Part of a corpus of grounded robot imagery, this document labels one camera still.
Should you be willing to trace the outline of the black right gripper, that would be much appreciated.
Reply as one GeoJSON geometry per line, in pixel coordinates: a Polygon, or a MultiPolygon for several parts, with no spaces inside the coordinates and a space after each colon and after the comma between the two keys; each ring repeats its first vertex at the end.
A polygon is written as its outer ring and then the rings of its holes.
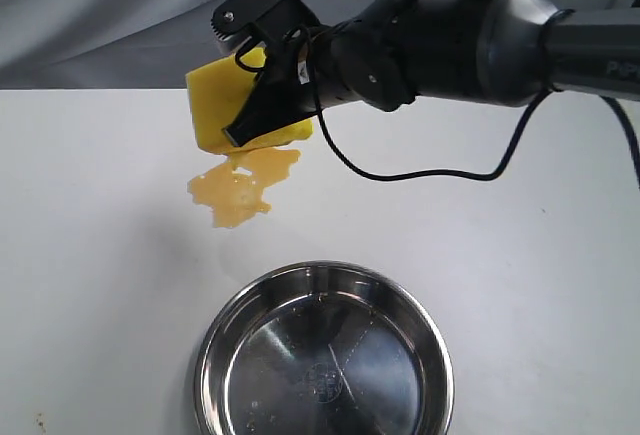
{"type": "Polygon", "coordinates": [[[318,110],[362,101],[392,112],[415,101],[415,89],[385,46],[359,22],[300,27],[284,39],[275,69],[258,82],[235,119],[223,129],[233,146],[313,117],[318,110]]]}

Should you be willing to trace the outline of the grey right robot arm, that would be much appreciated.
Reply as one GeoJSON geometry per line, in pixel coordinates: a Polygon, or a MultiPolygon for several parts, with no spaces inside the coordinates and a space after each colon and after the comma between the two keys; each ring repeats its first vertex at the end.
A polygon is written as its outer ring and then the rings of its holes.
{"type": "Polygon", "coordinates": [[[286,35],[223,130],[236,147],[352,101],[392,112],[419,97],[517,107],[545,90],[639,96],[635,8],[374,0],[334,26],[286,35]]]}

